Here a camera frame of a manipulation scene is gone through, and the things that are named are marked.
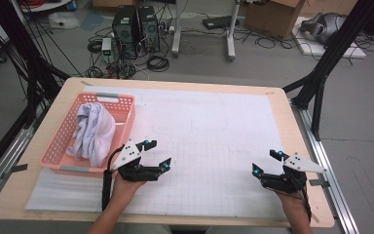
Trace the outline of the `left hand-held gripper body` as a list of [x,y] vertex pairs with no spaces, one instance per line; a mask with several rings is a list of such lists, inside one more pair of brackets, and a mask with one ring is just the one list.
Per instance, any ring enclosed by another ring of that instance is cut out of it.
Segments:
[[129,139],[112,153],[117,154],[111,165],[111,172],[117,172],[126,181],[155,181],[159,178],[159,167],[144,167],[140,164],[141,152],[136,143]]

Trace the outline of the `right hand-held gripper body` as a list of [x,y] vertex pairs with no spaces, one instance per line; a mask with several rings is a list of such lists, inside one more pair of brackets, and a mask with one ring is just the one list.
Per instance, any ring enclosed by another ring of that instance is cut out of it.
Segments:
[[324,174],[327,169],[297,153],[289,156],[281,162],[283,173],[281,175],[265,174],[263,179],[259,179],[264,188],[277,190],[291,194],[302,190],[306,186],[306,172]]

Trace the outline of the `lilac printed towel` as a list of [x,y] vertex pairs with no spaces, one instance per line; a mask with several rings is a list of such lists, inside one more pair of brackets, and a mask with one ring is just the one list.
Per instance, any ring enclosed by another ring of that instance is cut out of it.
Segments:
[[110,152],[116,124],[112,114],[100,103],[81,104],[76,112],[74,142],[66,153],[78,160],[86,159],[100,168]]

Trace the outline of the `pink perforated plastic basket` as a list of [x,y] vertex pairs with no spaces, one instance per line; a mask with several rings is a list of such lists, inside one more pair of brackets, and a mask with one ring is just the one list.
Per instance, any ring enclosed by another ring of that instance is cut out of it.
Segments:
[[74,156],[67,154],[67,148],[75,142],[73,134],[78,126],[78,109],[83,104],[99,102],[112,115],[116,130],[112,138],[110,151],[107,154],[107,156],[110,156],[115,149],[122,146],[130,138],[135,118],[134,101],[135,97],[130,95],[79,93],[72,101],[41,157],[41,166],[61,175],[102,177],[103,171],[107,168],[108,159],[104,160],[101,167],[92,167],[88,159],[76,159]]

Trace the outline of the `person's left hand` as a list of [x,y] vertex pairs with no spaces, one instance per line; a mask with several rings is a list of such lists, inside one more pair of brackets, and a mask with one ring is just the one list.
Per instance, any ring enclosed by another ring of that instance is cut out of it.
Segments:
[[132,200],[136,191],[144,184],[145,181],[126,181],[120,175],[117,175],[114,181],[111,201],[114,204],[126,206]]

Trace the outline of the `person's right hand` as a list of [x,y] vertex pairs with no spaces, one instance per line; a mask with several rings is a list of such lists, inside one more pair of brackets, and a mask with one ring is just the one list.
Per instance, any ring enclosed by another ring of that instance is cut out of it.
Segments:
[[309,222],[308,212],[306,211],[304,202],[297,197],[297,194],[286,194],[276,191],[283,211],[289,222]]

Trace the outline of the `person's grey trousers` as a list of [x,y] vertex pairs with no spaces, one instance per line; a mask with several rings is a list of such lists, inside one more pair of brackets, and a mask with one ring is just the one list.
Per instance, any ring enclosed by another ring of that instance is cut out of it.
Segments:
[[290,234],[287,228],[272,227],[229,227],[171,228],[163,224],[120,224],[119,234]]

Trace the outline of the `small white electronic device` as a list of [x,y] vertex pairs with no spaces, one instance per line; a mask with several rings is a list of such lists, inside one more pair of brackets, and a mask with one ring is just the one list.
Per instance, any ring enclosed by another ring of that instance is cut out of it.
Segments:
[[112,60],[112,40],[110,38],[103,38],[101,44],[101,52],[106,63]]

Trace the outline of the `white flat board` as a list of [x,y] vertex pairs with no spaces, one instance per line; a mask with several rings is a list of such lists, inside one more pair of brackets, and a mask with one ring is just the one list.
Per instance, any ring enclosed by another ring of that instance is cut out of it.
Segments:
[[[306,17],[299,17],[292,29],[292,38],[304,56],[321,57],[324,52],[324,46],[309,32],[301,32],[301,23]],[[352,43],[350,48],[344,53],[345,59],[364,59],[365,52],[356,44]]]

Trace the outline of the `white metal stand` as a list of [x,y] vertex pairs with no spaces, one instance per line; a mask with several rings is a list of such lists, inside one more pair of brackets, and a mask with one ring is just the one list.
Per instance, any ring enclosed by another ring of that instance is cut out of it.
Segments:
[[[180,17],[182,14],[183,7],[187,4],[187,0],[175,0],[175,18],[174,18],[174,31],[171,46],[172,55],[177,58],[180,50],[181,43],[181,25]],[[233,12],[231,15],[231,23],[226,31],[226,42],[227,42],[227,58],[233,61],[236,58],[235,42],[234,42],[234,31],[236,25],[236,19],[239,13],[241,0],[234,0]]]

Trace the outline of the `grey rounded device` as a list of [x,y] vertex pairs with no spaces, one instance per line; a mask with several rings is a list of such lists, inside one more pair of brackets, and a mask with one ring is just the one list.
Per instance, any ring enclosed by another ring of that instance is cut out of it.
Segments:
[[322,45],[326,45],[341,29],[345,19],[336,13],[318,13],[301,22],[301,32],[308,32]]

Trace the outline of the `cardboard box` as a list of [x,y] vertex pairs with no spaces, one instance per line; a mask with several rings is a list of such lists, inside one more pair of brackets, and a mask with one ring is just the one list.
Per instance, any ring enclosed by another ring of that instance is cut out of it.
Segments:
[[301,16],[315,16],[317,13],[337,13],[347,16],[358,0],[306,0]]
[[248,4],[244,27],[272,38],[284,40],[306,0],[253,0]]
[[92,0],[94,7],[114,8],[120,5],[139,5],[139,0]]

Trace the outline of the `black flat box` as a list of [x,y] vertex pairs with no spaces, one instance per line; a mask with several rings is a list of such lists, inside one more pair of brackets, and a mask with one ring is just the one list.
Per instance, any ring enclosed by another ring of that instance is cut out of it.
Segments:
[[208,30],[217,29],[217,28],[229,28],[231,26],[231,22],[232,22],[231,16],[217,17],[217,18],[202,20],[203,26]]

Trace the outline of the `clear plastic bag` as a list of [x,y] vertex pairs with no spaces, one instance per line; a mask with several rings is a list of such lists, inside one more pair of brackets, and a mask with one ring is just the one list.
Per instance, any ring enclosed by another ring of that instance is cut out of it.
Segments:
[[79,20],[74,13],[57,12],[48,15],[49,23],[52,28],[73,29],[80,25]]

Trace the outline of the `white round table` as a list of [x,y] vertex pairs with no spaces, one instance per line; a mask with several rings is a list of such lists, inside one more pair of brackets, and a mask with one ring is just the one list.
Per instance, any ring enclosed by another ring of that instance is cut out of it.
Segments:
[[44,12],[65,7],[71,0],[18,0],[20,8],[26,12]]

